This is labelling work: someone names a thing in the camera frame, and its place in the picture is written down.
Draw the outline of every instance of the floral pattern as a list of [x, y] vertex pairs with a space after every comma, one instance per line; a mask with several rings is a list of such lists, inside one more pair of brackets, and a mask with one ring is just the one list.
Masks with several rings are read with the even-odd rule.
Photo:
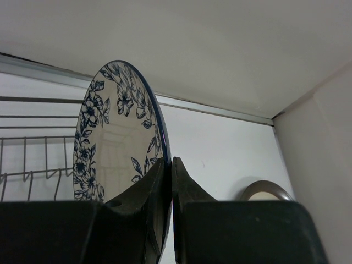
[[92, 128], [103, 127], [109, 124], [110, 97], [105, 101], [99, 92], [105, 88], [106, 81], [113, 81], [117, 88], [117, 112], [128, 117], [135, 109], [137, 119], [145, 129], [153, 129], [154, 137], [151, 139], [144, 160], [143, 169], [136, 158], [131, 157], [131, 165], [137, 175], [131, 178], [133, 183], [143, 178], [150, 167], [162, 157], [160, 132], [156, 122], [155, 110], [145, 87], [139, 87], [142, 81], [134, 70], [122, 62], [112, 62], [105, 65], [99, 77], [92, 81], [82, 103], [79, 125], [75, 133], [74, 142], [74, 196], [76, 200], [104, 201], [105, 190], [96, 177], [94, 155], [96, 145], [90, 146], [89, 136], [94, 132]]

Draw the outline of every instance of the metal rim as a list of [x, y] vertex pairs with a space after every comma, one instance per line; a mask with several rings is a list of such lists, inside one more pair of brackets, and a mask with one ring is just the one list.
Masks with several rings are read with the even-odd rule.
[[283, 188], [268, 180], [258, 180], [250, 184], [242, 193], [240, 200], [249, 201], [250, 197], [259, 192], [270, 193], [282, 201], [293, 201], [292, 197]]

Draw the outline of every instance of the wire rack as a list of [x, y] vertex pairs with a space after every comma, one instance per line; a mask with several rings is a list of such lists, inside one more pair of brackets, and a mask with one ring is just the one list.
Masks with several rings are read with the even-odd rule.
[[[78, 107], [82, 103], [81, 100], [70, 100], [70, 99], [57, 99], [57, 98], [32, 98], [32, 97], [7, 97], [0, 96], [0, 103], [2, 102], [25, 102], [25, 103], [55, 103], [55, 104], [77, 104]], [[56, 187], [54, 189], [53, 199], [57, 199], [57, 194], [59, 190], [60, 183], [62, 181], [62, 177], [72, 177], [73, 168], [72, 166], [68, 166], [68, 157], [69, 153], [67, 150], [68, 142], [74, 141], [74, 133], [73, 134], [64, 134], [64, 135], [46, 135], [46, 131], [62, 131], [62, 129], [75, 129], [75, 125], [65, 125], [64, 122], [57, 122], [56, 125], [46, 125], [46, 120], [55, 119], [55, 120], [72, 120], [76, 122], [76, 115], [13, 115], [13, 114], [5, 114], [0, 115], [0, 120], [12, 120], [16, 123], [16, 120], [28, 120], [28, 123], [31, 123], [32, 120], [40, 120], [40, 125], [22, 125], [17, 122], [15, 125], [2, 125], [6, 122], [1, 122], [0, 124], [0, 132], [2, 131], [25, 131], [27, 133], [30, 130], [40, 130], [40, 132], [44, 135], [36, 135], [36, 136], [3, 136], [0, 137], [1, 141], [1, 149], [0, 149], [0, 190], [1, 190], [1, 199], [0, 201], [4, 201], [4, 197], [7, 193], [8, 182], [14, 177], [20, 177], [23, 183], [29, 183], [29, 187], [26, 193], [26, 200], [31, 200], [32, 195], [32, 187], [33, 181], [36, 178], [36, 175], [45, 176], [46, 180], [57, 177]], [[54, 141], [55, 143], [60, 143], [63, 145], [63, 157], [64, 166], [61, 167], [51, 167], [48, 156], [48, 142]], [[44, 169], [28, 169], [28, 162], [30, 154], [28, 153], [29, 142], [31, 144], [39, 144], [43, 145], [43, 156], [45, 156], [45, 168]], [[7, 172], [4, 171], [4, 156], [6, 155], [5, 147], [16, 145], [19, 151], [16, 153], [16, 165], [17, 171]], [[19, 164], [17, 161], [22, 160], [21, 170], [18, 170]]]

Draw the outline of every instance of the dish rack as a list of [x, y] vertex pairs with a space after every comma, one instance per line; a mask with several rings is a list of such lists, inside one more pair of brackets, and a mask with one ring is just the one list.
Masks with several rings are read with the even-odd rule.
[[[28, 106], [42, 108], [39, 112], [44, 113], [52, 106], [58, 109], [75, 105], [79, 109], [81, 103], [82, 100], [60, 98], [0, 96], [3, 109], [10, 106], [16, 110], [12, 114], [2, 109], [1, 113], [6, 114], [0, 115], [1, 202], [73, 199], [73, 194], [72, 197], [67, 195], [70, 190], [63, 190], [59, 199], [58, 193], [64, 178], [68, 179], [65, 185], [69, 187], [71, 182], [73, 188], [72, 152], [69, 146], [74, 142], [74, 124], [78, 116], [31, 114], [29, 109], [32, 107]], [[26, 114], [18, 114], [19, 106], [27, 109]]]

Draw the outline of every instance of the metal strip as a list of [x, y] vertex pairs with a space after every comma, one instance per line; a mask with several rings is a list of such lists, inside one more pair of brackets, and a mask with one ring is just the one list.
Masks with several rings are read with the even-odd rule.
[[[91, 75], [84, 75], [74, 71], [64, 70], [45, 64], [29, 62], [23, 59], [8, 57], [5, 55], [0, 55], [0, 72], [37, 80], [49, 81], [52, 83], [81, 87], [85, 89], [89, 87], [90, 82], [93, 79], [93, 76]], [[161, 95], [158, 92], [155, 92], [155, 94], [159, 104], [161, 105], [274, 126], [272, 119], [238, 113], [235, 111], [225, 110], [212, 106], [205, 106], [203, 104], [184, 101], [181, 99], [170, 98], [165, 95]]]

